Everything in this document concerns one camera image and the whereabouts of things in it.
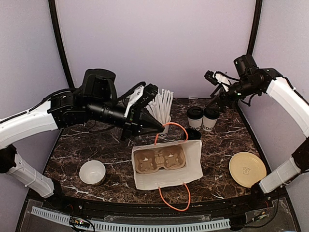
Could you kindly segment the white paper coffee cup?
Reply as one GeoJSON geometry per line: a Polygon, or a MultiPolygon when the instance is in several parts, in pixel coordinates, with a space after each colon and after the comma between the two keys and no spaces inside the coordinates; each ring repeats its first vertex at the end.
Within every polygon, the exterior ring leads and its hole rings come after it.
{"type": "Polygon", "coordinates": [[[203,116],[203,123],[202,123],[202,128],[204,131],[210,132],[213,130],[215,124],[217,122],[217,119],[215,120],[210,120],[206,117],[203,116]]]}

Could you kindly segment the brown cardboard cup carrier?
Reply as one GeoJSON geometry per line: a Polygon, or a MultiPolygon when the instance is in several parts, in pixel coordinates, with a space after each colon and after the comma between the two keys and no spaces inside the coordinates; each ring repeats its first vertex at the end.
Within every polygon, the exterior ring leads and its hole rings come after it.
{"type": "Polygon", "coordinates": [[[137,173],[152,174],[159,169],[176,170],[185,166],[184,150],[180,145],[137,150],[133,152],[137,173]]]}

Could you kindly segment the white paper takeout bag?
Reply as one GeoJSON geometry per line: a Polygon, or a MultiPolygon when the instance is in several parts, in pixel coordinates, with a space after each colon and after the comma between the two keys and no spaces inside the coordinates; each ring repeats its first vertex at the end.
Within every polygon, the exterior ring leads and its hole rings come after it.
{"type": "Polygon", "coordinates": [[[131,160],[136,189],[158,190],[162,201],[171,209],[184,212],[189,209],[191,193],[188,183],[203,176],[200,159],[202,141],[189,140],[188,132],[178,123],[168,122],[164,126],[175,125],[185,134],[184,140],[159,143],[159,134],[151,145],[132,148],[131,160]],[[183,209],[170,205],[162,194],[166,187],[184,185],[188,192],[188,203],[183,209]]]}

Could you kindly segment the stack of black cup lids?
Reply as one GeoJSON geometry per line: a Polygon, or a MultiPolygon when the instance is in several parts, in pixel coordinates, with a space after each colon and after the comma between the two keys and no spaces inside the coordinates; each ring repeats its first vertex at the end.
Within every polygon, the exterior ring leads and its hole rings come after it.
{"type": "Polygon", "coordinates": [[[201,133],[195,129],[192,128],[186,128],[185,129],[188,136],[186,136],[186,133],[183,134],[184,139],[188,137],[188,140],[200,140],[201,139],[201,133]]]}

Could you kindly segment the black coffee cup lid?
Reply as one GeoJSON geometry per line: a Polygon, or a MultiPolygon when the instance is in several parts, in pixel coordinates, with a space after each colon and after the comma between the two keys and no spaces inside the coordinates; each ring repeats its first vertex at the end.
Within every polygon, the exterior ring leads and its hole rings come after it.
{"type": "Polygon", "coordinates": [[[215,120],[218,119],[220,116],[220,112],[215,109],[211,108],[205,108],[204,109],[204,117],[210,119],[210,120],[215,120]]]}

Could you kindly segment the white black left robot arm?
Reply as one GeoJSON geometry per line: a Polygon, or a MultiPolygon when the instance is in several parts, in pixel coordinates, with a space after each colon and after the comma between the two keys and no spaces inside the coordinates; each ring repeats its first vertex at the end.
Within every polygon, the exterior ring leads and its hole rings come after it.
{"type": "Polygon", "coordinates": [[[0,172],[37,192],[58,211],[68,207],[60,184],[31,167],[14,143],[35,134],[61,130],[89,120],[122,129],[121,139],[161,133],[164,126],[142,110],[157,93],[153,84],[139,82],[122,96],[114,85],[116,75],[106,69],[89,69],[79,88],[67,88],[45,97],[36,106],[0,122],[0,172]]]}

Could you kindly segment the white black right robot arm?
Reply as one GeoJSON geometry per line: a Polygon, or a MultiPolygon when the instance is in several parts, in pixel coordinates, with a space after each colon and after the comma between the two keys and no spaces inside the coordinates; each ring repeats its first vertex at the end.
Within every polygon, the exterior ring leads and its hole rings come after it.
{"type": "Polygon", "coordinates": [[[286,161],[252,186],[253,194],[247,198],[246,205],[256,210],[265,202],[265,195],[309,170],[309,103],[287,77],[274,68],[258,67],[252,55],[236,58],[234,65],[238,78],[221,71],[206,71],[205,79],[216,86],[206,107],[224,112],[227,108],[234,108],[246,97],[266,94],[276,102],[276,109],[289,118],[292,125],[298,126],[304,137],[303,143],[286,161]]]}

